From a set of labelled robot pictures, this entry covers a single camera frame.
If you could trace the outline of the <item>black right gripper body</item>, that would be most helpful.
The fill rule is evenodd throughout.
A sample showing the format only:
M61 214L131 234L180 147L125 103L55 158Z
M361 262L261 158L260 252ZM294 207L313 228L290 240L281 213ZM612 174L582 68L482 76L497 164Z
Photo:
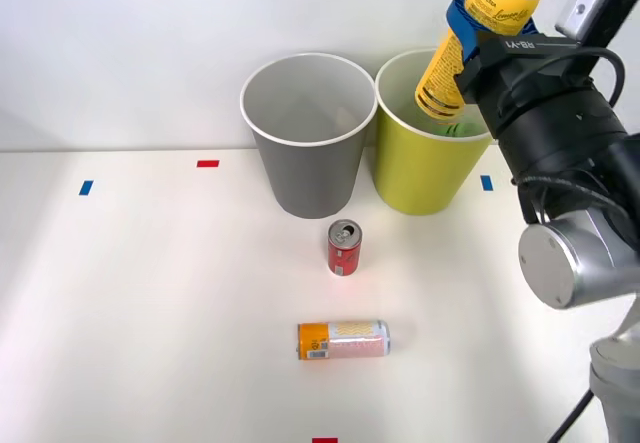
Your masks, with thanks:
M494 136L543 101L589 86L598 54L568 38L481 32L474 49L474 104Z

